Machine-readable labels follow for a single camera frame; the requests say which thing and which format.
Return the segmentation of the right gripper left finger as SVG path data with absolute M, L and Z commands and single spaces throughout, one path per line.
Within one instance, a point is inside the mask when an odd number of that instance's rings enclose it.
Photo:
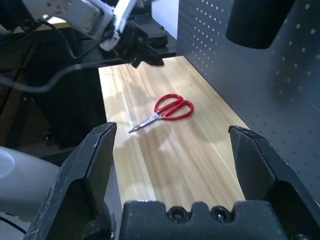
M 61 165 L 36 212 L 26 240 L 111 240 L 104 197 L 113 161 L 117 125 L 95 127 Z

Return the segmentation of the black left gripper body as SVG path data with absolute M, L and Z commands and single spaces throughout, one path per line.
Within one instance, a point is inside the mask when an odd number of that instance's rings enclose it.
M 123 62 L 149 62 L 148 38 L 149 35 L 134 21 L 127 21 L 113 52 Z

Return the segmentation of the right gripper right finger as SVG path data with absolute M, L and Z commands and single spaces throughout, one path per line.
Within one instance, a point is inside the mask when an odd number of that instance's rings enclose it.
M 246 200 L 267 201 L 290 239 L 320 238 L 320 207 L 269 141 L 241 126 L 228 129 L 236 175 Z

